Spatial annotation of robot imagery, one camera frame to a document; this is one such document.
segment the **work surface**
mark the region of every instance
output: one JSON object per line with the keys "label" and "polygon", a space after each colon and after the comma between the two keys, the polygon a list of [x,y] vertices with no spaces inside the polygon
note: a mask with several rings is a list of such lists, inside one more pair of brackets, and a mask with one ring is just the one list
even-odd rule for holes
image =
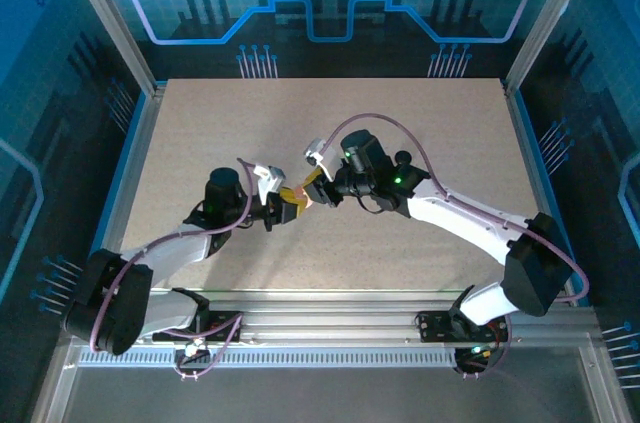
{"label": "work surface", "polygon": [[[309,174],[303,152],[356,113],[398,119],[425,146],[453,190],[511,213],[536,205],[498,80],[279,79],[171,80],[155,126],[122,248],[171,232],[204,196],[209,173],[236,162],[276,166],[296,186]],[[360,120],[389,155],[406,136],[389,123]],[[365,203],[373,205],[368,198]],[[501,279],[481,250],[398,214],[365,213],[356,201],[314,205],[266,233],[236,230],[224,248],[185,267],[166,287],[204,289],[461,289]]]}

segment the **glass panel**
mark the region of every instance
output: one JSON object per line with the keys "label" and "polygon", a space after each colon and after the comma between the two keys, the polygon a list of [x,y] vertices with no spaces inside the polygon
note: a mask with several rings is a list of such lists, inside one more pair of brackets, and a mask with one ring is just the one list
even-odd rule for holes
{"label": "glass panel", "polygon": [[88,0],[0,8],[0,420],[27,421],[140,90]]}
{"label": "glass panel", "polygon": [[80,368],[63,421],[197,421],[212,408],[217,423],[599,421],[576,353],[513,350],[479,381],[436,368],[261,368],[214,370],[187,385],[169,368]]}
{"label": "glass panel", "polygon": [[[551,187],[605,329],[625,320],[634,330],[640,326],[639,47],[640,0],[571,0],[522,86]],[[547,156],[551,152],[555,162]]]}
{"label": "glass panel", "polygon": [[545,0],[116,1],[168,79],[504,77]]}

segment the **yellow object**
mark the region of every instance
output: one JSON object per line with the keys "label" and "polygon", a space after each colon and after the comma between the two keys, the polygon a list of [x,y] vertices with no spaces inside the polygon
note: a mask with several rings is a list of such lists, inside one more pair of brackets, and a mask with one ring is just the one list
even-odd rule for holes
{"label": "yellow object", "polygon": [[309,199],[304,195],[302,198],[298,197],[291,188],[282,188],[280,190],[280,198],[287,203],[292,203],[298,207],[296,212],[296,218],[299,217],[304,210],[307,209]]}
{"label": "yellow object", "polygon": [[280,198],[282,198],[287,203],[292,203],[298,206],[298,212],[296,213],[296,218],[299,217],[304,210],[309,208],[313,202],[309,199],[307,194],[304,191],[304,187],[311,183],[318,175],[322,174],[322,168],[316,168],[313,170],[309,176],[307,176],[304,180],[304,183],[300,186],[297,186],[295,189],[291,188],[282,188],[280,190]]}

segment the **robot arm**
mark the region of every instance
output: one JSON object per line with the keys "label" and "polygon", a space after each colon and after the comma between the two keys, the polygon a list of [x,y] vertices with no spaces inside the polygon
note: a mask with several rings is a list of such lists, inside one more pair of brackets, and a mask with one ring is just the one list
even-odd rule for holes
{"label": "robot arm", "polygon": [[149,245],[148,250],[142,247],[117,254],[102,249],[92,254],[64,309],[63,329],[90,340],[105,294],[122,268],[141,250],[145,251],[144,257],[124,273],[117,293],[99,322],[96,346],[120,355],[138,338],[151,333],[185,328],[199,333],[211,328],[209,302],[204,297],[180,288],[151,294],[151,288],[180,268],[219,251],[231,231],[217,234],[207,231],[238,222],[247,204],[250,209],[241,224],[262,220],[267,231],[274,225],[294,220],[306,208],[305,200],[282,187],[281,170],[263,165],[252,165],[252,168],[259,177],[256,195],[245,194],[235,170],[218,168],[205,186],[204,200],[176,230],[161,239],[166,241]]}
{"label": "robot arm", "polygon": [[[307,161],[322,169],[305,186],[312,201],[335,207],[346,196],[369,196],[381,210],[439,226],[484,250],[505,267],[502,282],[470,296],[471,288],[467,289],[452,308],[452,317],[458,319],[462,333],[517,310],[543,316],[571,275],[571,269],[550,250],[507,225],[518,224],[562,245],[558,228],[547,215],[540,213],[526,219],[448,189],[442,194],[428,172],[411,165],[408,152],[398,152],[394,164],[367,130],[356,131],[342,140],[343,160],[332,149],[322,154],[323,145],[322,140],[314,140],[306,152]],[[456,202],[499,218],[490,219],[454,204],[454,196]]]}

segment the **metal grate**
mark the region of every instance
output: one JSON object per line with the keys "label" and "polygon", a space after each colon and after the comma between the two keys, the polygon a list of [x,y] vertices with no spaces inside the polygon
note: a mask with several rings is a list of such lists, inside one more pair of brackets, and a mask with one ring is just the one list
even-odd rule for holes
{"label": "metal grate", "polygon": [[[173,366],[173,348],[133,348],[115,357],[83,350],[79,366]],[[208,363],[202,358],[199,363]],[[451,368],[452,348],[230,348],[222,357],[224,368]]]}
{"label": "metal grate", "polygon": [[106,352],[92,353],[84,348],[78,366],[97,368],[161,368],[172,367],[175,350],[173,348],[132,348],[123,355],[113,356]]}

